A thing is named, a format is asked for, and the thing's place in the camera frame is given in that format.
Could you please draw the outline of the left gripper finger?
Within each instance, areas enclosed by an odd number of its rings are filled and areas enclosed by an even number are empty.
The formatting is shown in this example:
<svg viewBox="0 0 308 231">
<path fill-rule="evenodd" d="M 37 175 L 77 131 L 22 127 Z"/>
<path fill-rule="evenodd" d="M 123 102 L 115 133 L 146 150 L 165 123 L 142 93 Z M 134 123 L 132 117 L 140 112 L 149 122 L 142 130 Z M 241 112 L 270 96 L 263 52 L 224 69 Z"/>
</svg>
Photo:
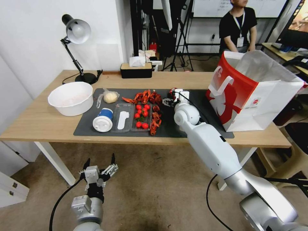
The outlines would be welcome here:
<svg viewBox="0 0 308 231">
<path fill-rule="evenodd" d="M 113 153 L 111 157 L 111 164 L 105 170 L 102 171 L 101 176 L 112 177 L 117 171 L 118 171 L 118 165 L 116 163 L 115 154 Z"/>
<path fill-rule="evenodd" d="M 89 167 L 89 166 L 90 166 L 90 158 L 87 159 L 87 161 L 86 161 L 86 162 L 84 163 L 84 165 L 83 165 L 82 170 L 79 171 L 79 175 L 80 175 L 79 180 L 82 180 L 82 179 L 85 179 L 85 178 L 86 178 L 86 176 L 85 176 L 85 170 L 86 170 L 86 168 Z"/>
</svg>

